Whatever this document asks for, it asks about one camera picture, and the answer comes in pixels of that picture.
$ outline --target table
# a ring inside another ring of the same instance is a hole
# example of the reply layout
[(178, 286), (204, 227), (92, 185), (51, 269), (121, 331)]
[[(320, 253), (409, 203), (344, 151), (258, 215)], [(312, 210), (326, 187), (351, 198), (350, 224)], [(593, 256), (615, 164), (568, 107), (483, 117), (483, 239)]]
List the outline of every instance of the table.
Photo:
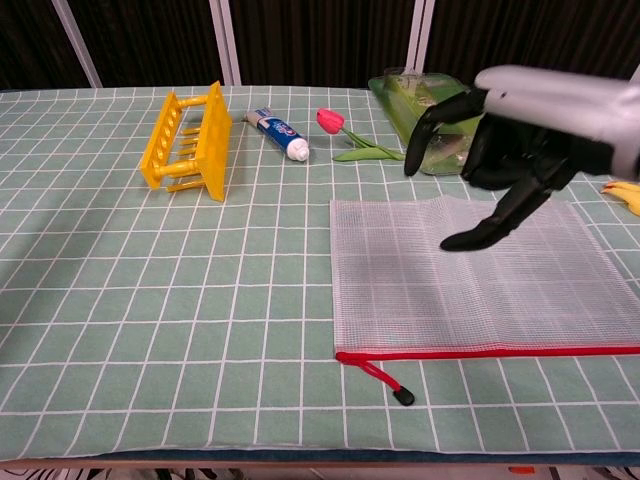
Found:
[[(408, 408), (333, 359), (331, 198), (496, 198), (399, 163), (332, 163), (350, 145), (315, 124), (319, 107), (401, 148), (370, 92), (223, 88), (224, 204), (150, 191), (137, 171), (167, 92), (0, 95), (0, 459), (638, 463), (640, 357), (385, 362), (421, 386)], [(240, 122), (264, 105), (308, 136), (307, 163)], [(556, 197), (640, 294), (640, 219), (605, 181), (579, 175)]]

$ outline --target pink tulip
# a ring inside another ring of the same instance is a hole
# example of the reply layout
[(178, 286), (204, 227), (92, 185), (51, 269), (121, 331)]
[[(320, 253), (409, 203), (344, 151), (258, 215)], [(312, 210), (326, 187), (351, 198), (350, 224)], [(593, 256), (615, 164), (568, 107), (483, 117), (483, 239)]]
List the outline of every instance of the pink tulip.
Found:
[(329, 135), (335, 135), (344, 125), (344, 117), (339, 113), (332, 112), (328, 108), (318, 109), (316, 119), (324, 131)]

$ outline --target robotic arm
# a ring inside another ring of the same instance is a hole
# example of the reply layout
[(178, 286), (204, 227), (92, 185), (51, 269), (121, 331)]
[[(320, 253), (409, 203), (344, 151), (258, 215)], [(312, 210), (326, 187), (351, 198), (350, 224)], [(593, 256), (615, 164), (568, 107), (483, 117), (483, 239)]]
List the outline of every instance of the robotic arm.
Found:
[(475, 84), (425, 111), (404, 172), (418, 171), (443, 123), (484, 113), (462, 178), (485, 189), (511, 188), (490, 217), (446, 238), (442, 249), (494, 245), (580, 171), (640, 179), (640, 84), (516, 66), (483, 70)]

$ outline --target white mesh pouch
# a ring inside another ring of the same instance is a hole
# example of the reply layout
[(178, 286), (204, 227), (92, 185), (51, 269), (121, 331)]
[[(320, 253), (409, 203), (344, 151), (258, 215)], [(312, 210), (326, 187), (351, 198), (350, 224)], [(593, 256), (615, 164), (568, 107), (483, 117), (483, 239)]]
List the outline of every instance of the white mesh pouch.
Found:
[(640, 300), (568, 203), (489, 249), (439, 248), (494, 206), (333, 201), (336, 357), (640, 353)]

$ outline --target dark curtain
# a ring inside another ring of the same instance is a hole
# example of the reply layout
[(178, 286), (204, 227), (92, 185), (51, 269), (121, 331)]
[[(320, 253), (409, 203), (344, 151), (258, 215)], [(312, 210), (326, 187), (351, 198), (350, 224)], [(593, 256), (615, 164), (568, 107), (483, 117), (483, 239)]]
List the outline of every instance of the dark curtain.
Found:
[(413, 0), (231, 0), (242, 83), (366, 87), (404, 66)]
[(69, 0), (105, 87), (222, 83), (208, 0)]
[(630, 78), (640, 63), (640, 1), (436, 2), (425, 72), (472, 83), (508, 63)]
[(49, 0), (0, 0), (0, 89), (88, 87)]

